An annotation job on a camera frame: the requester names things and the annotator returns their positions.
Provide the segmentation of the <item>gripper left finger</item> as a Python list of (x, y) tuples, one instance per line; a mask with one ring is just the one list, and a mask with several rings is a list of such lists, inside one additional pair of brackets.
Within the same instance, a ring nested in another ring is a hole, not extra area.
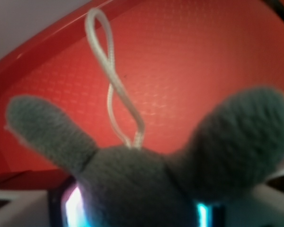
[(51, 227), (85, 226), (81, 193), (71, 176), (49, 189), (48, 208)]

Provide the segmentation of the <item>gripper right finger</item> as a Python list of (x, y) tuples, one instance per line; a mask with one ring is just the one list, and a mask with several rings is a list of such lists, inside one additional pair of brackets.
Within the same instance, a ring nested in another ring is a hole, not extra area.
[(225, 206), (223, 205), (205, 205), (198, 203), (196, 205), (199, 227), (224, 227), (225, 226)]

